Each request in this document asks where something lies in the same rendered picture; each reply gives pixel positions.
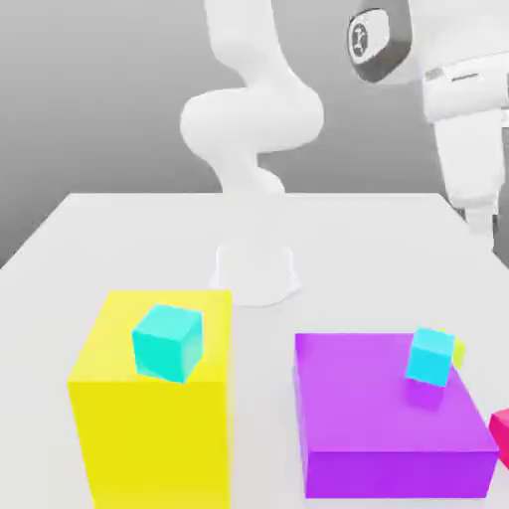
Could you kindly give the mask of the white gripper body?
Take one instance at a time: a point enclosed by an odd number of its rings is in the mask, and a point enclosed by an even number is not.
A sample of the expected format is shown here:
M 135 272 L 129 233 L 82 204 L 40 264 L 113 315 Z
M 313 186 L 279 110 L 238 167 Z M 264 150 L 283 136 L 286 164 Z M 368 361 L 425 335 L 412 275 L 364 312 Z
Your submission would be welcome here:
M 446 195 L 453 207 L 494 203 L 503 185 L 502 111 L 446 118 L 433 129 Z

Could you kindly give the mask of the small lime cube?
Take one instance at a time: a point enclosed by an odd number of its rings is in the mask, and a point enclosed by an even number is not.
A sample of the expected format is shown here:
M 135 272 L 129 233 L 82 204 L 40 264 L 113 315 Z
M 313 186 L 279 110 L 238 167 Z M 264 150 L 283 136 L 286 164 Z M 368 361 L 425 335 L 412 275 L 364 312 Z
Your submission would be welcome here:
M 452 365 L 456 371 L 459 371 L 463 365 L 465 352 L 466 352 L 466 343 L 462 341 L 456 335 L 447 332 L 445 329 L 439 329 L 440 333 L 447 334 L 453 337 L 454 345 L 453 345 L 453 353 L 452 353 Z

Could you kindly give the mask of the small sky blue cube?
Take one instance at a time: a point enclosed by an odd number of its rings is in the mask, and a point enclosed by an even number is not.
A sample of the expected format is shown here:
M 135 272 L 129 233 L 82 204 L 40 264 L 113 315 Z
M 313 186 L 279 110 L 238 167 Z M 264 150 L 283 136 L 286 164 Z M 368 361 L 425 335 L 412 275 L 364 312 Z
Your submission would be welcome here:
M 419 328 L 413 336 L 406 377 L 436 387 L 445 387 L 452 364 L 454 336 Z

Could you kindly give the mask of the small crimson cube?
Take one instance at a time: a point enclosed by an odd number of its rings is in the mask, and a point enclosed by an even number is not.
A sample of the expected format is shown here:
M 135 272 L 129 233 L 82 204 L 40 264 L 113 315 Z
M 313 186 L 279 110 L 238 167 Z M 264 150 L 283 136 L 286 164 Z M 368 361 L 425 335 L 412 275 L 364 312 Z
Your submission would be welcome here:
M 509 469 L 509 408 L 492 414 L 488 427 L 500 449 L 500 461 Z

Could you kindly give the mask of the small turquoise cube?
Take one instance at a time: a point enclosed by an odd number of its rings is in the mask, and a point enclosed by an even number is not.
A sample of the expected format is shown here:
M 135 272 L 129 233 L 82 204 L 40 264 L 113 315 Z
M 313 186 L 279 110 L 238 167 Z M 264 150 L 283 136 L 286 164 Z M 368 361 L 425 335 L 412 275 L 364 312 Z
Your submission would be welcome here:
M 203 356 L 203 314 L 155 304 L 131 337 L 139 375 L 185 384 Z

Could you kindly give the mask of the large purple box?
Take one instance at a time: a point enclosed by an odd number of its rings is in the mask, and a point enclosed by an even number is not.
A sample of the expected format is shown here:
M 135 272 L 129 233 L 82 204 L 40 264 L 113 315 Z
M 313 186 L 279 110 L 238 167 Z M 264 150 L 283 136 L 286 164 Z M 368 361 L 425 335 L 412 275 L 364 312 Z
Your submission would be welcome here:
M 298 333 L 294 391 L 308 498 L 483 498 L 499 456 L 456 371 L 410 380 L 409 333 Z

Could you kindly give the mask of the large yellow box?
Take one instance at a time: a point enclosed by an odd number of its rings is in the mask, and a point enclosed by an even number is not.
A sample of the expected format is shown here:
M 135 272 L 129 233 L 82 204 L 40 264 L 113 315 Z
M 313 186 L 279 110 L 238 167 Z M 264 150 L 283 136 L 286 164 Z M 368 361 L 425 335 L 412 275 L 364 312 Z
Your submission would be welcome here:
M 131 331 L 155 304 L 203 315 L 183 384 L 136 370 Z M 93 509 L 231 509 L 231 320 L 227 291 L 107 295 L 68 378 Z

